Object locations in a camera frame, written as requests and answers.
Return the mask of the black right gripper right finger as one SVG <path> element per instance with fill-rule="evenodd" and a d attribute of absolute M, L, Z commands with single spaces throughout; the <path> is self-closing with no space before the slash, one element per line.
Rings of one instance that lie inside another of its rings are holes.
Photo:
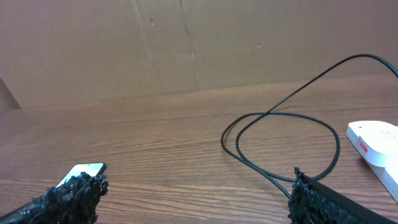
<path fill-rule="evenodd" d="M 306 176 L 298 167 L 294 173 L 296 180 L 288 202 L 292 223 L 397 224 Z"/>

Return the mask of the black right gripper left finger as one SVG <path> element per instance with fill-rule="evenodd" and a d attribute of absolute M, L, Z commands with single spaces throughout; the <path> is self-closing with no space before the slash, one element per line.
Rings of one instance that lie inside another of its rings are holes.
<path fill-rule="evenodd" d="M 105 175 L 82 172 L 60 187 L 47 188 L 41 197 L 1 217 L 7 224 L 94 224 L 96 207 L 108 192 Z"/>

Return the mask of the black Samsung smartphone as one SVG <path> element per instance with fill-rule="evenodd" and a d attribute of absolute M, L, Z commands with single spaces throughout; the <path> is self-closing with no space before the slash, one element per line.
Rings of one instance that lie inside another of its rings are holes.
<path fill-rule="evenodd" d="M 72 177 L 78 177 L 82 172 L 95 177 L 101 175 L 106 170 L 106 164 L 104 162 L 87 163 L 87 164 L 77 164 L 73 166 L 66 176 L 58 183 L 56 188 L 68 182 Z"/>

